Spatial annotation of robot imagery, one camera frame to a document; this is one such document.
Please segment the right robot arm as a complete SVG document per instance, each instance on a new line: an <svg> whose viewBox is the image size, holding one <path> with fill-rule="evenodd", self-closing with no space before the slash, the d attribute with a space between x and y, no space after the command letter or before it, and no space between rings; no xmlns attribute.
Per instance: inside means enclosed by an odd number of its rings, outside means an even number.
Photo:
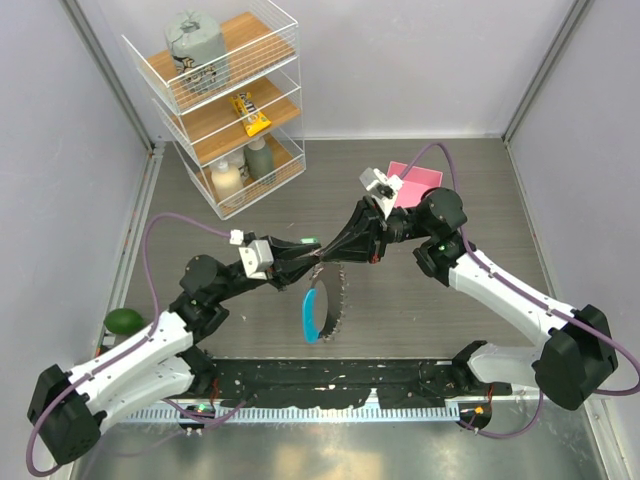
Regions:
<svg viewBox="0 0 640 480"><path fill-rule="evenodd" d="M416 206L388 214L376 198L365 196L319 256L325 262L377 263L388 245L421 240L413 255L423 274L488 307L532 344L470 344L452 370L455 387L473 394L494 382L530 386L576 410L618 367L606 315L593 305L576 309L559 302L506 272L463 238L466 221L461 197L449 188L432 188Z"/></svg>

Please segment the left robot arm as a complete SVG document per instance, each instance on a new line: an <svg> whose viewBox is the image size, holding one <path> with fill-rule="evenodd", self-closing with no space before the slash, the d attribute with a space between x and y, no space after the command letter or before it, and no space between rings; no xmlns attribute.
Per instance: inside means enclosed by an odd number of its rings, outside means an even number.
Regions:
<svg viewBox="0 0 640 480"><path fill-rule="evenodd" d="M297 282L320 262L321 246L232 231L237 261L199 254L186 265L181 292L150 325L106 353L68 370L43 370L27 409L28 471L46 477L88 453L114 424L158 400L207 395L214 375L198 343L228 318L223 302L263 285Z"/></svg>

